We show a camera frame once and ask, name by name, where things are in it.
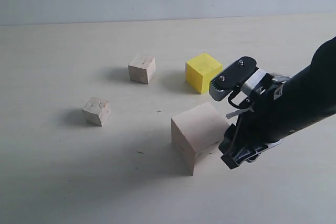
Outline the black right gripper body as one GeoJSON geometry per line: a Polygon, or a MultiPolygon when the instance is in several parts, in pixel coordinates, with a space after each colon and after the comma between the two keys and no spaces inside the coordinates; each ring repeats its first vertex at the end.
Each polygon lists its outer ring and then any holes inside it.
{"type": "Polygon", "coordinates": [[[252,157],[246,161],[255,161],[262,152],[281,143],[286,131],[277,121],[274,94],[283,88],[285,82],[286,77],[272,77],[266,89],[260,87],[249,96],[235,91],[227,96],[229,104],[237,109],[227,117],[238,118],[225,131],[218,147],[220,152],[249,150],[252,157]]]}

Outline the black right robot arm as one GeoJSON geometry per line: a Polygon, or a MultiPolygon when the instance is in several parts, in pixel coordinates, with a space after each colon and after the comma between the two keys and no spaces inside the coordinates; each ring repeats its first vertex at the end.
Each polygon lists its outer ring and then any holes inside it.
{"type": "Polygon", "coordinates": [[[219,145],[222,161],[234,169],[300,130],[335,114],[335,39],[324,42],[308,66],[292,77],[261,70],[243,56],[209,85],[216,101],[245,98],[228,118],[237,117],[219,145]]]}

